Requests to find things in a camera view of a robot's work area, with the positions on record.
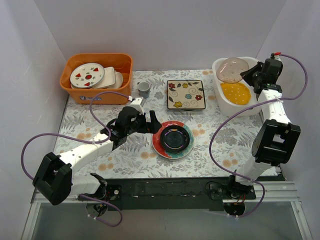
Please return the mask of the clear pinkish glass plate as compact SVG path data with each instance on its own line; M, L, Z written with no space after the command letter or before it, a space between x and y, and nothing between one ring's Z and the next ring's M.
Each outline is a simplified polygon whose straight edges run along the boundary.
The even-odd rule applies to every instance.
M249 64L238 57L225 59L216 70L216 77L229 84L235 84L242 80L240 73L249 70Z

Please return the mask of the glossy black plate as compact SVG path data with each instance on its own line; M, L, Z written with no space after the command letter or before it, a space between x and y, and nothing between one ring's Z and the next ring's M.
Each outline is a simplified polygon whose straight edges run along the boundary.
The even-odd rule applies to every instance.
M169 125L160 134L160 144L165 151L173 154L184 151L190 144L187 130L179 125Z

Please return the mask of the yellow dotted scalloped plate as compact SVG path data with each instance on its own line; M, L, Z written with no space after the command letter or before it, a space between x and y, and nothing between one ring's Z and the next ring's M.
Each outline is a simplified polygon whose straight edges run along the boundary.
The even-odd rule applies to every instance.
M235 105L247 105L251 100L251 92L243 83L220 84L224 97Z

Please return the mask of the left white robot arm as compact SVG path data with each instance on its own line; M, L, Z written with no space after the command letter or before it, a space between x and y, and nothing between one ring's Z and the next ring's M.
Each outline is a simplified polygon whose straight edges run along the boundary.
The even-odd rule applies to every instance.
M90 143L60 155L52 152L46 154L32 181L33 186L54 206L69 196L103 200L108 183L102 176L96 173L85 176L75 174L96 158L117 149L134 133L156 134L162 125L153 110L149 115L150 121L147 121L145 113L126 106Z

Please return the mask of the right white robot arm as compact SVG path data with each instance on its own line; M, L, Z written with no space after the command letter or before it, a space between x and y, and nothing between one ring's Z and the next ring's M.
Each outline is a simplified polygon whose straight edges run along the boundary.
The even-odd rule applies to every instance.
M253 182L266 170L286 164L300 136L301 128L291 123L281 101L282 88L277 80L282 70L282 61L272 55L265 62L257 62L251 69L240 73L242 79L253 87L264 123L253 141L250 159L228 179L226 193L232 199L249 194Z

